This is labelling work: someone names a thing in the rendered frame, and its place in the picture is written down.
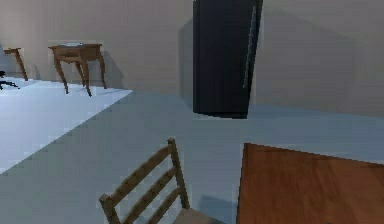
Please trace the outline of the brown wooden side table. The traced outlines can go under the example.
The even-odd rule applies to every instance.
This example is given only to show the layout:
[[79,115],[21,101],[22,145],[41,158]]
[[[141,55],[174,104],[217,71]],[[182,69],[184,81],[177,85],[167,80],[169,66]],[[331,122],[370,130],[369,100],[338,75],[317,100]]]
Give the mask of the brown wooden side table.
[[82,85],[86,88],[88,95],[92,96],[90,91],[88,62],[98,61],[100,66],[101,83],[104,89],[107,88],[105,82],[105,62],[101,53],[101,47],[101,44],[82,44],[77,46],[56,45],[49,47],[53,53],[54,67],[63,82],[66,94],[69,93],[69,90],[68,83],[62,70],[62,62],[75,64],[75,67],[80,75]]

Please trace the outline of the black fridge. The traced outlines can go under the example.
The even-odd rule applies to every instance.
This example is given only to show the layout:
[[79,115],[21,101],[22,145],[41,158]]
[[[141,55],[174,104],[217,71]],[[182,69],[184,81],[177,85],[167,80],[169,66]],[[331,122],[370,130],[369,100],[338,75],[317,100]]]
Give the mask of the black fridge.
[[[248,117],[264,0],[193,0],[193,111]],[[243,88],[252,6],[256,29],[248,88]]]

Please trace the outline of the reddish brown wooden table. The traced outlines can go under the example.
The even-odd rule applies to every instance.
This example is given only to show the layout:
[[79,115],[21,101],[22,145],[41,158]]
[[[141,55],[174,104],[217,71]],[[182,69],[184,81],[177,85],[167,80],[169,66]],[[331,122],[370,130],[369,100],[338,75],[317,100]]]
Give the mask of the reddish brown wooden table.
[[236,224],[384,224],[384,165],[246,143]]

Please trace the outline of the black office chair base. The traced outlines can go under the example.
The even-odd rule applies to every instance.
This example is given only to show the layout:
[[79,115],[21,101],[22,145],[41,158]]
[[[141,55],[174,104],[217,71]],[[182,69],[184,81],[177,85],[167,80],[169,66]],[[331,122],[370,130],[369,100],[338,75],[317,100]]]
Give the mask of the black office chair base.
[[3,90],[4,85],[12,86],[12,87],[20,89],[20,87],[17,86],[14,82],[4,81],[3,80],[4,77],[5,77],[5,71],[0,71],[0,90]]

